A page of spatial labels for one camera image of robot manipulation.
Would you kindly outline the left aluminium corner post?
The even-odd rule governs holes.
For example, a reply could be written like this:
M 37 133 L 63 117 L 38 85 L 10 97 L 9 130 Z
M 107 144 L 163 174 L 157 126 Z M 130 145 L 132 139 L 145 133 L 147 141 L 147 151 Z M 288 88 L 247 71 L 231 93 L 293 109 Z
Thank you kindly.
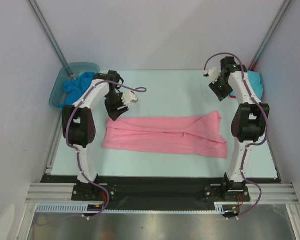
M 37 19 L 42 31 L 44 32 L 45 36 L 47 37 L 53 51 L 55 52 L 57 58 L 59 59 L 60 63 L 63 66 L 66 66 L 68 64 L 42 10 L 40 9 L 39 4 L 37 3 L 36 0 L 27 0 L 26 1 L 32 10 L 35 18 Z

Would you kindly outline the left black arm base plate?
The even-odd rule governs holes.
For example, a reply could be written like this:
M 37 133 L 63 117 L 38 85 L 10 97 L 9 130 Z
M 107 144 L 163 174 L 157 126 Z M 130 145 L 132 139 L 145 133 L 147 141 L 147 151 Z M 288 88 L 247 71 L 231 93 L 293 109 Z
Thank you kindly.
M 117 186 L 105 183 L 102 183 L 101 186 L 109 193 L 109 197 L 106 197 L 106 199 L 112 202 L 116 198 Z M 104 196 L 107 196 L 106 192 L 99 187 L 90 183 L 76 183 L 73 187 L 71 200 L 77 202 L 95 202 L 103 200 Z

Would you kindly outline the crumpled blue t shirt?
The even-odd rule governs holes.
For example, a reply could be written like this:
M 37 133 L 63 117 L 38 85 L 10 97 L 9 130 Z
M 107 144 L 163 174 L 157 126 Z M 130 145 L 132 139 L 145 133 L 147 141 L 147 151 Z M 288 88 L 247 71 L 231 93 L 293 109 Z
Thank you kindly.
M 96 74 L 94 72 L 85 72 L 73 81 L 66 81 L 63 84 L 63 91 L 67 94 L 65 102 L 60 107 L 73 105 L 89 89 Z

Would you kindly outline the pink t shirt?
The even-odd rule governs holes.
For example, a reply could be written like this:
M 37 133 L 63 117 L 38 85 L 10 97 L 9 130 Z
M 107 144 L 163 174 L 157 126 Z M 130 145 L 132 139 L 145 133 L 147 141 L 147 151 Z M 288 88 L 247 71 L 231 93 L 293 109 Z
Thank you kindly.
M 221 115 L 109 119 L 103 148 L 146 153 L 199 155 L 225 159 L 228 144 L 220 133 Z

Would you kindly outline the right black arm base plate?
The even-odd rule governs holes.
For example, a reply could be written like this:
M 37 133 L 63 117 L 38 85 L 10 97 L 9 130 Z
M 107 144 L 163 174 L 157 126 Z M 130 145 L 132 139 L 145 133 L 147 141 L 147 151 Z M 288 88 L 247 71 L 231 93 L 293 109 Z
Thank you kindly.
M 251 197 L 248 187 L 239 189 L 229 189 L 220 184 L 206 185 L 203 189 L 203 196 L 207 202 L 230 202 L 234 203 L 243 200 L 243 202 L 250 202 Z

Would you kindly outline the right aluminium corner post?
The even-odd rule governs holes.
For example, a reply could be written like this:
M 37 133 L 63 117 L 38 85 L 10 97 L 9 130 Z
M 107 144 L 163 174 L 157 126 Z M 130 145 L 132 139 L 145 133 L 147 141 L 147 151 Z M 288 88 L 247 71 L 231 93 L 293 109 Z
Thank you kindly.
M 282 20 L 284 19 L 288 9 L 290 8 L 290 6 L 292 5 L 293 2 L 294 2 L 293 0 L 284 0 L 282 2 L 281 6 L 279 7 L 278 12 L 276 13 L 272 23 L 269 26 L 260 46 L 258 47 L 257 52 L 255 53 L 251 64 L 249 65 L 248 69 L 250 71 L 254 71 L 256 69 L 260 59 L 262 58 L 264 51 L 266 50 L 268 44 L 270 43 L 272 37 L 276 33 L 278 27 L 280 26 Z

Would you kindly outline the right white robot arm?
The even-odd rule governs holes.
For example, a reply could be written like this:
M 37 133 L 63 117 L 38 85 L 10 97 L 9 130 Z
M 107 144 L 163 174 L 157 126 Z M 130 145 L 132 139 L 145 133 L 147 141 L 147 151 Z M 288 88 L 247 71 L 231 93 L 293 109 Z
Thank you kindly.
M 268 138 L 270 106 L 257 97 L 249 80 L 248 70 L 232 53 L 224 53 L 220 68 L 204 69 L 204 76 L 211 79 L 209 88 L 223 101 L 235 94 L 238 109 L 231 123 L 234 149 L 230 167 L 220 188 L 221 196 L 232 201 L 244 192 L 248 180 L 246 167 L 254 146 L 261 146 Z

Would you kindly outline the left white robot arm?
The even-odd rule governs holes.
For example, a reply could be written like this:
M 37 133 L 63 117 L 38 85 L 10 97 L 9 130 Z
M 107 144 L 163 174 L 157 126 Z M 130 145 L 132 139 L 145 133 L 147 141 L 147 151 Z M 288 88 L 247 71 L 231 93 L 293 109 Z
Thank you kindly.
M 124 80 L 117 71 L 97 73 L 89 88 L 73 104 L 62 109 L 63 137 L 68 147 L 74 149 L 79 174 L 77 183 L 83 187 L 83 194 L 90 200 L 100 196 L 101 188 L 93 182 L 98 177 L 94 166 L 89 163 L 89 147 L 95 140 L 97 130 L 93 111 L 104 102 L 108 117 L 116 121 L 129 108 L 120 91 Z

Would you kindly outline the aluminium corner post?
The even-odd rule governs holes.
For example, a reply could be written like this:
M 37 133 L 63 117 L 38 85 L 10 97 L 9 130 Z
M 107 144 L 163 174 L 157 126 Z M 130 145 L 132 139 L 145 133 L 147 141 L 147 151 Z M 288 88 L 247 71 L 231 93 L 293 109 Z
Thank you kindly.
M 40 9 L 39 4 L 37 3 L 36 0 L 27 0 L 26 1 L 32 10 L 35 18 L 37 19 L 42 31 L 44 32 L 45 36 L 47 37 L 53 51 L 55 52 L 57 58 L 59 59 L 60 63 L 63 66 L 66 66 L 68 64 L 42 10 Z
M 268 44 L 270 43 L 272 37 L 276 33 L 278 27 L 280 26 L 282 20 L 284 19 L 288 9 L 290 8 L 290 6 L 292 5 L 293 2 L 294 2 L 293 0 L 284 0 L 282 2 L 281 6 L 279 7 L 278 12 L 276 13 L 272 23 L 269 26 L 260 46 L 258 47 L 257 52 L 255 53 L 251 64 L 249 65 L 248 69 L 250 71 L 254 71 L 256 69 L 260 59 L 262 58 L 264 51 L 266 50 Z

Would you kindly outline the aluminium front rail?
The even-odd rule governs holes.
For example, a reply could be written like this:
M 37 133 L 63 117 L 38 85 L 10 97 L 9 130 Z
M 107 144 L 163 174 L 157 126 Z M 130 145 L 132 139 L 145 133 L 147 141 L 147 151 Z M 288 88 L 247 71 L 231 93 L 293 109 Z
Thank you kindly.
M 74 183 L 34 183 L 26 196 L 28 203 L 70 203 L 70 202 L 100 202 L 72 201 Z M 122 200 L 199 200 L 206 201 L 204 187 L 208 184 L 112 184 L 117 186 L 115 199 Z M 247 185 L 250 202 L 260 200 L 260 204 L 297 204 L 298 198 L 292 184 L 253 184 Z

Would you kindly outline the translucent blue plastic bin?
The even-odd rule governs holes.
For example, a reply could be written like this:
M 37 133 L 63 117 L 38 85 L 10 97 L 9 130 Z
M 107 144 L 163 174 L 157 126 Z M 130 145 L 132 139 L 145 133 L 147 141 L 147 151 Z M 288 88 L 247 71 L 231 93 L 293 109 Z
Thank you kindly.
M 74 62 L 64 66 L 55 81 L 54 87 L 52 89 L 49 105 L 53 108 L 61 110 L 65 103 L 67 94 L 64 92 L 63 86 L 66 81 L 74 81 L 82 74 L 86 72 L 93 72 L 95 74 L 100 72 L 100 68 L 95 63 L 90 62 Z

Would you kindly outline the folded light blue t shirt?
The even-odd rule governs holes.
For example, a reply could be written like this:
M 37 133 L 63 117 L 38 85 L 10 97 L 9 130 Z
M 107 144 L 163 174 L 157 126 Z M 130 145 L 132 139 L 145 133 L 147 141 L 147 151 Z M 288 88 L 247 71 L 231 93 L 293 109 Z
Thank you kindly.
M 255 95 L 261 100 L 264 93 L 261 74 L 259 72 L 248 71 L 248 78 Z

